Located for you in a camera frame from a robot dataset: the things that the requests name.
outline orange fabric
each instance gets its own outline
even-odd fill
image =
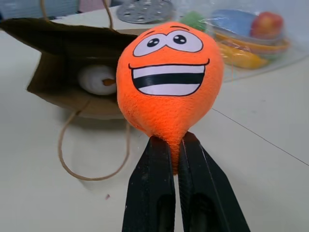
[[[216,42],[177,22],[144,32],[119,59],[120,110],[132,126],[169,144],[175,174],[180,142],[211,109],[223,69]]]

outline white table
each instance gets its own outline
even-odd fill
[[[97,11],[61,21],[107,26],[106,19]],[[148,138],[132,133],[131,157],[116,177],[96,183],[72,178],[56,153],[67,112],[25,91],[39,52],[4,32],[0,51],[0,230],[121,231],[128,179]],[[227,174],[252,232],[308,231],[308,71],[306,59],[224,83],[215,110],[191,129]],[[63,150],[79,174],[109,174],[124,157],[124,122],[80,118]],[[179,205],[175,231],[182,231]]]

